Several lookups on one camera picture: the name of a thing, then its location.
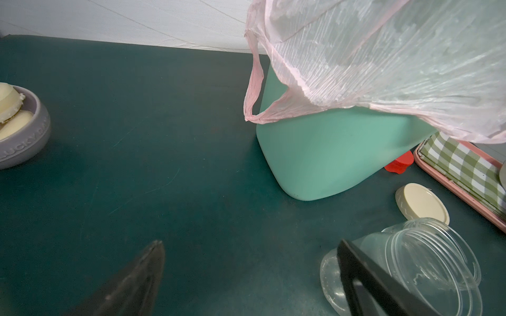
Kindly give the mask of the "mint green trash bin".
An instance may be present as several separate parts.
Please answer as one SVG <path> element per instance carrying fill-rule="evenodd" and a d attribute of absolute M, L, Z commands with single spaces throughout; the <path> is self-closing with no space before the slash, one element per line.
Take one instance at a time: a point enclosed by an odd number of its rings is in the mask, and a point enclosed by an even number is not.
<path fill-rule="evenodd" d="M 415 116 L 365 107 L 333 109 L 257 125 L 256 136 L 279 186 L 301 201 L 344 192 L 430 137 Z"/>

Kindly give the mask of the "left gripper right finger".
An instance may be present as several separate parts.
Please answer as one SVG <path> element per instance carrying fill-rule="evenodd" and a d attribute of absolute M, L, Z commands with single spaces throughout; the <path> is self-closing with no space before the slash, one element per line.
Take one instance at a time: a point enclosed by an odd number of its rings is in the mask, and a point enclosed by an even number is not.
<path fill-rule="evenodd" d="M 437 315 L 348 240 L 337 247 L 341 283 L 352 315 L 366 315 L 376 301 L 387 315 Z"/>

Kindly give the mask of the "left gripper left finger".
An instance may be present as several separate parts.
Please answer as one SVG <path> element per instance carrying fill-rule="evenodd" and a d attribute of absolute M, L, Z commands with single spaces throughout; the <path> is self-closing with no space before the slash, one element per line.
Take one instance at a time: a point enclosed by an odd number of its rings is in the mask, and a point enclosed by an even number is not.
<path fill-rule="evenodd" d="M 153 241 L 137 258 L 65 315 L 151 315 L 165 260 L 163 242 Z"/>

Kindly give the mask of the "beige jar lid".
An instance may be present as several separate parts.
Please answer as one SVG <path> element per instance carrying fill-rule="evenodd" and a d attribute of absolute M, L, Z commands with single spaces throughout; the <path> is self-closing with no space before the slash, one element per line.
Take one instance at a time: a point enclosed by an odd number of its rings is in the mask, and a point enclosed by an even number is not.
<path fill-rule="evenodd" d="M 432 218 L 446 225 L 450 223 L 449 213 L 443 202 L 425 186 L 406 184 L 395 192 L 395 201 L 407 220 Z"/>

